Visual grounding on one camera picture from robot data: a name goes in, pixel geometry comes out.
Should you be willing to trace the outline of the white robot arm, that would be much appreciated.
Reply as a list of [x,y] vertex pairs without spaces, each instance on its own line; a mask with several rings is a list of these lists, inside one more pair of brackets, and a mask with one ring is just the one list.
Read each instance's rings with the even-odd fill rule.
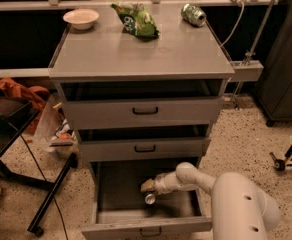
[[173,172],[144,181],[140,192],[153,204],[156,195],[202,189],[211,197],[214,240],[268,240],[281,220],[277,201],[247,177],[226,172],[214,178],[182,162]]

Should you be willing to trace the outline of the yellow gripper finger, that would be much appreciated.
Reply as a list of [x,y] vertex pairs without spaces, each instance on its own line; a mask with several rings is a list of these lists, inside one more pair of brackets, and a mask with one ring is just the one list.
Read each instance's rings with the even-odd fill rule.
[[153,179],[148,179],[145,182],[141,184],[140,191],[142,193],[144,192],[154,192],[155,187],[154,187],[154,180]]

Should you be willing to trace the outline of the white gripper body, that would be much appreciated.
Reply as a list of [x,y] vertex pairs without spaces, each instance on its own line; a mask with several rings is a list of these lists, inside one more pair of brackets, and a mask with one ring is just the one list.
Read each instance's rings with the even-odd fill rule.
[[162,173],[154,179],[154,189],[157,194],[168,194],[176,190],[178,180],[175,172]]

